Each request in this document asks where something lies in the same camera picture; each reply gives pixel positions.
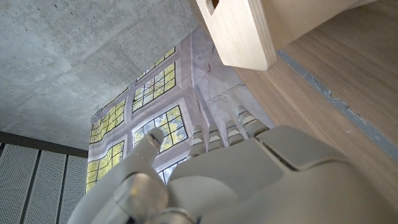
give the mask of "white robotic hand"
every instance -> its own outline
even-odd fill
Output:
[[[397,212],[347,158],[301,131],[269,129],[236,108],[249,139],[226,123],[209,144],[195,126],[187,161],[167,186],[151,167],[163,134],[155,128],[112,168],[69,223],[392,223]]]

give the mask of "acoustic panel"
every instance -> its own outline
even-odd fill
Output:
[[[0,157],[0,222],[19,223],[38,150],[6,144]]]
[[[42,151],[24,223],[56,223],[65,160],[64,154]]]
[[[87,159],[69,156],[59,220],[61,224],[68,222],[73,209],[85,194],[86,170]]]

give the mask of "wooden panel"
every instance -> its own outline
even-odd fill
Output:
[[[285,62],[266,72],[235,68],[276,125],[305,131],[343,152],[398,209],[398,166]]]
[[[284,48],[396,144],[397,5],[381,0],[343,12]],[[235,71],[276,125],[346,154],[398,209],[398,165],[285,62],[266,72]]]
[[[344,12],[284,47],[333,94],[398,144],[398,3]]]

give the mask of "window pane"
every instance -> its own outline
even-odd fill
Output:
[[[122,113],[123,113],[123,109],[124,109],[124,107],[123,106],[121,106],[121,107],[119,107],[119,109],[117,109],[116,110],[116,116],[118,117],[119,115],[121,115]]]
[[[163,87],[164,86],[164,78],[163,79],[161,79],[160,81],[158,81],[157,83],[155,83],[155,90],[157,90],[157,89],[162,89],[163,90]]]
[[[179,116],[179,117],[175,118],[174,120],[170,121],[169,126],[170,126],[170,131],[171,132],[177,130],[178,128],[181,128],[183,126],[181,116]]]
[[[154,99],[154,96],[152,94],[144,97],[144,105],[146,105],[147,103],[151,102]]]
[[[121,115],[118,116],[118,118],[116,118],[116,125],[122,123],[124,117],[123,117],[123,113]]]
[[[115,120],[110,122],[110,124],[108,125],[107,132],[111,131],[115,126],[116,126],[116,121]]]
[[[145,83],[144,89],[147,90],[147,89],[150,88],[152,85],[154,85],[154,80],[153,80],[153,79],[151,79],[151,80],[149,80],[147,83]]]
[[[112,158],[113,167],[116,166],[120,161],[122,161],[122,155],[123,154],[120,152]]]
[[[163,56],[160,60],[158,60],[158,61],[155,63],[155,67],[156,67],[158,64],[162,63],[163,60],[164,60],[164,56]]]
[[[164,182],[164,175],[163,175],[163,172],[159,172],[158,174],[159,174],[159,177],[162,179],[163,183],[166,184],[166,183]]]
[[[95,122],[94,126],[98,126],[97,129],[94,129],[90,134],[90,144],[98,142],[103,139],[104,135],[111,131],[114,127],[120,124],[123,120],[123,111],[124,105],[126,103],[126,99],[122,100],[116,106],[113,106],[109,109],[106,115],[101,118],[99,121]]]
[[[108,156],[104,156],[99,160],[99,169],[104,168],[108,165],[110,158]]]
[[[94,122],[92,129],[98,128],[100,126],[100,124],[101,124],[101,120],[99,119],[97,122]]]
[[[169,65],[165,70],[164,73],[167,75],[174,70],[174,63]]]
[[[155,76],[155,82],[161,80],[164,77],[164,71],[161,71],[159,74]]]
[[[165,58],[168,58],[170,55],[172,55],[175,52],[175,47],[173,47],[173,49],[169,50],[169,52],[166,53],[166,55],[164,55]]]
[[[111,116],[109,117],[109,122],[112,122],[112,121],[114,121],[114,120],[115,120],[115,118],[116,118],[115,114],[114,114],[114,113],[113,113],[113,114],[111,114]]]
[[[136,90],[136,94],[134,94],[134,95],[139,95],[140,93],[142,93],[144,91],[144,87],[140,87],[140,88],[138,88],[137,90]]]
[[[122,142],[112,147],[112,156],[115,156],[117,153],[122,151],[123,144],[124,143]]]
[[[160,152],[163,152],[164,150],[170,148],[173,146],[173,142],[172,142],[172,138],[170,135],[164,137],[163,139],[163,143],[160,147]]]
[[[105,174],[112,168],[112,165],[109,163],[106,167],[98,170],[98,178],[97,180],[101,180],[105,176]]]
[[[144,137],[144,128],[140,128],[138,131],[134,133],[134,143],[137,144],[137,142],[141,141],[143,137]]]
[[[163,131],[163,136],[170,134],[170,129],[168,124],[161,126],[160,129]]]
[[[124,104],[126,104],[126,99],[124,99],[122,102],[118,103],[116,105],[116,109],[119,109],[121,106],[124,106]]]
[[[101,133],[101,129],[100,129],[100,128],[96,128],[96,129],[93,129],[93,130],[91,131],[91,135],[92,135],[92,136],[97,135],[97,134],[99,134],[99,133]]]
[[[142,93],[136,95],[136,96],[134,97],[134,99],[135,99],[135,100],[140,100],[143,96],[144,96],[144,92],[142,92]]]
[[[173,170],[174,170],[174,168],[175,168],[176,166],[177,166],[177,165],[174,164],[174,165],[170,166],[169,168],[166,168],[166,169],[163,171],[163,173],[164,173],[164,179],[166,180],[166,183],[169,181],[169,178],[170,178],[170,176],[172,175],[172,172],[173,172]]]
[[[152,128],[155,127],[154,121],[149,121],[147,124],[144,126],[144,134],[148,133]]]
[[[169,121],[173,120],[174,118],[180,116],[180,108],[178,106],[174,107],[173,109],[167,112],[167,118]]]
[[[86,193],[87,193],[92,187],[94,187],[94,185],[95,185],[95,182],[87,184],[87,185],[86,185]]]
[[[98,161],[89,162],[87,164],[87,172],[98,169]]]
[[[166,85],[164,86],[164,91],[167,91],[167,90],[173,88],[174,86],[175,86],[175,79],[173,78],[171,81],[166,83]]]
[[[157,98],[158,96],[160,96],[163,93],[163,88],[160,88],[158,90],[155,90],[154,93],[154,98]]]
[[[148,88],[146,88],[146,90],[144,91],[144,98],[145,98],[148,94],[152,93],[153,91],[154,91],[154,86],[153,86],[153,85],[148,86]]]
[[[113,106],[111,109],[109,109],[109,114],[113,114],[114,112],[115,112],[115,110],[116,110],[116,107],[115,106]]]
[[[159,127],[163,124],[167,123],[167,118],[166,118],[166,114],[162,114],[160,116],[158,116],[157,118],[155,118],[155,126]]]
[[[173,143],[177,144],[183,140],[185,140],[187,138],[187,133],[185,132],[185,128],[182,127],[180,129],[178,129],[177,131],[173,132],[172,134],[172,138],[173,138]]]
[[[142,100],[137,101],[133,106],[132,110],[135,111],[136,109],[140,108],[142,106]]]
[[[178,106],[149,121],[140,130],[135,132],[135,144],[144,137],[144,133],[148,133],[148,131],[154,127],[160,128],[165,136],[160,148],[160,152],[169,149],[176,143],[187,138],[187,133],[184,129],[183,118]]]
[[[86,179],[86,183],[90,183],[92,181],[95,181],[97,178],[97,170],[89,172],[87,174],[87,179]]]
[[[170,73],[168,73],[168,74],[165,76],[166,83],[167,83],[168,81],[171,81],[173,78],[175,78],[175,72],[174,72],[174,71],[171,71]]]

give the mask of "ceiling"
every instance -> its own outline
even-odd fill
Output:
[[[186,0],[7,0],[0,12],[0,130],[84,150],[96,106],[197,26]]]

